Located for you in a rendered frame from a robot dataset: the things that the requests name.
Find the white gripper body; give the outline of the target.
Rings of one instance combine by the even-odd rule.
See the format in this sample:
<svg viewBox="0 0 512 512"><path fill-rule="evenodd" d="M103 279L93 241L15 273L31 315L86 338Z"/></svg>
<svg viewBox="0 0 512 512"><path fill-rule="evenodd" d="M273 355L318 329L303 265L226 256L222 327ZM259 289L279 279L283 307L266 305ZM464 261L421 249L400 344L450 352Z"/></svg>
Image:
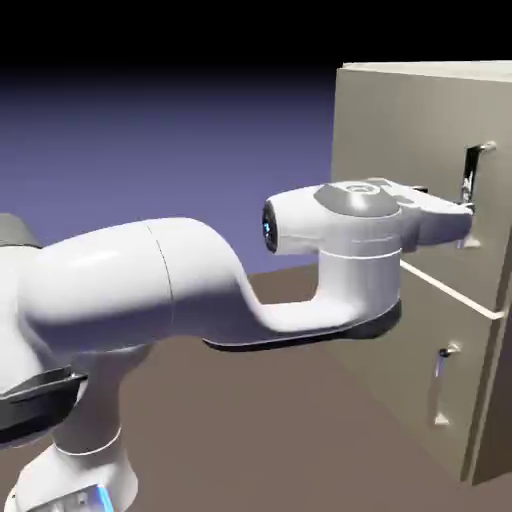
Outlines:
<svg viewBox="0 0 512 512"><path fill-rule="evenodd" d="M401 241L404 253L464 239L470 232L473 211L458 204L411 190L398 197L401 208Z"/></svg>

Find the beige cabinet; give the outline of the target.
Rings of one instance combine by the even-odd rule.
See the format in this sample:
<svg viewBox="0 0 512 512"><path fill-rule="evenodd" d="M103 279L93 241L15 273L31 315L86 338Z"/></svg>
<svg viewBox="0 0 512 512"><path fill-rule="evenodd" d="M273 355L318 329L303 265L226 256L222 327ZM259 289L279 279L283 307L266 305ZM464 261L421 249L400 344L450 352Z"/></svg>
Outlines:
<svg viewBox="0 0 512 512"><path fill-rule="evenodd" d="M343 66L332 175L473 204L464 241L403 259L396 328L330 350L456 479L512 473L512 60Z"/></svg>

